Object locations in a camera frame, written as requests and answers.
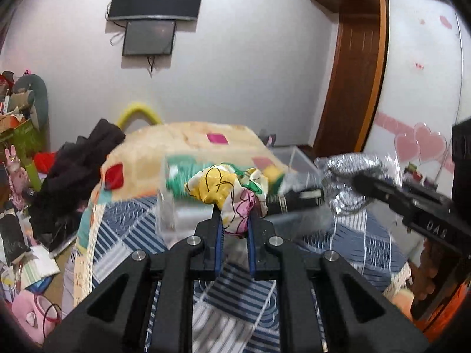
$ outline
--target pink stripe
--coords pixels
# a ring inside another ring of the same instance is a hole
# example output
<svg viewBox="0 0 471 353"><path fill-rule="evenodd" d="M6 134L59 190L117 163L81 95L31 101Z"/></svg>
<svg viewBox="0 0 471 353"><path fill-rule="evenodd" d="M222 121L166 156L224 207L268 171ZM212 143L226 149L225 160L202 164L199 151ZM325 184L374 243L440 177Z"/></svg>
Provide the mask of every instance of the pink stripe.
<svg viewBox="0 0 471 353"><path fill-rule="evenodd" d="M406 125L405 123L398 121L395 118L392 118L391 116L382 113L380 111L376 112L376 115L374 117L374 122L375 125L382 127L383 129L389 131L391 134L394 135L402 135L405 134L406 136L414 136L414 128L411 126ZM443 157L439 158L437 160L438 163L443 162ZM451 156L448 156L445 164L443 167L451 172L452 174L455 172L455 165L453 164L453 160Z"/></svg>

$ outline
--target pink bunny doll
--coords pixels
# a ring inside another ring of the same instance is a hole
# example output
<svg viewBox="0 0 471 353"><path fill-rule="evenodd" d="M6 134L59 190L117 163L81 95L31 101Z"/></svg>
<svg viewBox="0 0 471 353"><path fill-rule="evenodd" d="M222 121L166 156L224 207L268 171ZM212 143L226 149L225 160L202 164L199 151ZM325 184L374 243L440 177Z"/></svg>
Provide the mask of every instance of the pink bunny doll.
<svg viewBox="0 0 471 353"><path fill-rule="evenodd" d="M26 170L21 167L20 159L16 156L15 146L11 146L11 154L5 149L6 169L8 170L13 205L18 209L24 208L22 192L29 186Z"/></svg>

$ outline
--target orange fabric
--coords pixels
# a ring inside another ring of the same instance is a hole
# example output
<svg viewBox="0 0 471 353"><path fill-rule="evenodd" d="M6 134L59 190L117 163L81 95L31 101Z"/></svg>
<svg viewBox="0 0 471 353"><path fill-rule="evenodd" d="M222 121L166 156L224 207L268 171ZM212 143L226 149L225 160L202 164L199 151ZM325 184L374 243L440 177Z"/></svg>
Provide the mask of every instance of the orange fabric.
<svg viewBox="0 0 471 353"><path fill-rule="evenodd" d="M432 317L428 319L428 321L425 321L425 322L414 321L415 326L422 331L425 330L424 334L430 342L435 341L443 332L444 328L447 326L449 321L451 321L456 311L461 306L467 293L468 293L467 284L462 284L461 287L456 291L451 301L446 305L445 310L435 321L434 321L434 318L438 314L438 312L442 309L442 307L438 307L435 310L435 312L432 314Z"/></svg>

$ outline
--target silver screw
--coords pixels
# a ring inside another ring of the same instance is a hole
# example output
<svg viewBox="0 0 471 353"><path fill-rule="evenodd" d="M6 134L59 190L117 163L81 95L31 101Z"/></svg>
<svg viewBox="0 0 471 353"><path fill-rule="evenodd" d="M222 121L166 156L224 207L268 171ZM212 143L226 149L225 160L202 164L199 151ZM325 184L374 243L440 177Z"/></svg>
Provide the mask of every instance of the silver screw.
<svg viewBox="0 0 471 353"><path fill-rule="evenodd" d="M278 247L283 244L283 238L280 238L279 236L272 236L270 239L268 239L268 243L275 247Z"/></svg>
<svg viewBox="0 0 471 353"><path fill-rule="evenodd" d="M187 237L187 243L190 246L197 246L198 244L201 243L201 238L199 236L196 236L196 235L188 236Z"/></svg>
<svg viewBox="0 0 471 353"><path fill-rule="evenodd" d="M337 252L332 251L331 249L329 249L328 251L324 252L324 257L325 257L328 261L336 261L336 260L338 260L339 255L338 255Z"/></svg>
<svg viewBox="0 0 471 353"><path fill-rule="evenodd" d="M131 257L135 261L142 261L145 259L145 252L142 249L138 249L131 254Z"/></svg>

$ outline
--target aluminum foil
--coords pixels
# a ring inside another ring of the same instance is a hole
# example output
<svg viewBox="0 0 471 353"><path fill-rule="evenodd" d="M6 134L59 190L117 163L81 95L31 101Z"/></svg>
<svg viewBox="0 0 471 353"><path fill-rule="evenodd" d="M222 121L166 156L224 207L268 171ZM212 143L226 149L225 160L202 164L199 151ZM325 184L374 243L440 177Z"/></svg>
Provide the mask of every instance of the aluminum foil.
<svg viewBox="0 0 471 353"><path fill-rule="evenodd" d="M338 216L355 214L372 201L354 191L352 178L356 174L362 172L397 186L401 184L399 162L389 155L350 153L317 158L314 163L322 173L326 202Z"/></svg>

